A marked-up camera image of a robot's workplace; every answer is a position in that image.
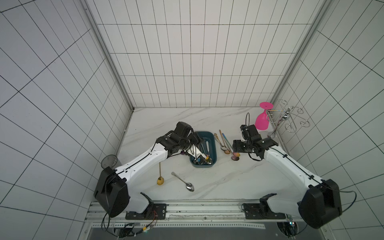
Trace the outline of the rainbow iridescent spoon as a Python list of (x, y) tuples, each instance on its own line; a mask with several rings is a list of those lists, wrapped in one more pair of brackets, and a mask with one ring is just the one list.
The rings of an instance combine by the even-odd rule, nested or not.
[(224, 140), (226, 141), (231, 153), (232, 153), (232, 157), (231, 159), (233, 161), (238, 161), (240, 159), (240, 154), (239, 153), (236, 153), (232, 147), (232, 145), (230, 144), (230, 142), (228, 141), (228, 139), (226, 138), (226, 136), (224, 135), (224, 133), (221, 133), (222, 137), (224, 138)]

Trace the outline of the teal plastic storage box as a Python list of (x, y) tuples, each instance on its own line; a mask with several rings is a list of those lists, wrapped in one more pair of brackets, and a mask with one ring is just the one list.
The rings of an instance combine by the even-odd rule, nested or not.
[(190, 156), (190, 162), (195, 168), (210, 168), (217, 161), (217, 150), (215, 137), (211, 132), (199, 131), (196, 134), (202, 139), (201, 142), (197, 145), (200, 152), (210, 157), (211, 162), (207, 163), (203, 160), (197, 160), (195, 157)]

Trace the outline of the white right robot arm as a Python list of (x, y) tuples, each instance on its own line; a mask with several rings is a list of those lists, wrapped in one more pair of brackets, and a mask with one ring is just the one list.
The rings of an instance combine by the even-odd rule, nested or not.
[(295, 187), (274, 190), (260, 198), (264, 216), (286, 214), (300, 217), (310, 227), (319, 229), (343, 213), (340, 189), (333, 180), (323, 180), (300, 165), (272, 138), (262, 138), (255, 125), (241, 125), (243, 139), (233, 141), (237, 153), (255, 154), (255, 161), (265, 160), (276, 167)]

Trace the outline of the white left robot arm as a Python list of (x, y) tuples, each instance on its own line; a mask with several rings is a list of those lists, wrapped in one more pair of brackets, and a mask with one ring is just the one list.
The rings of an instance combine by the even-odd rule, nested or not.
[(115, 169), (102, 170), (94, 198), (110, 218), (128, 211), (148, 218), (154, 211), (153, 201), (144, 193), (129, 191), (135, 180), (153, 166), (182, 151), (195, 160), (211, 162), (210, 156), (198, 149), (202, 139), (193, 128), (178, 122), (173, 131), (156, 139), (152, 147), (129, 163)]

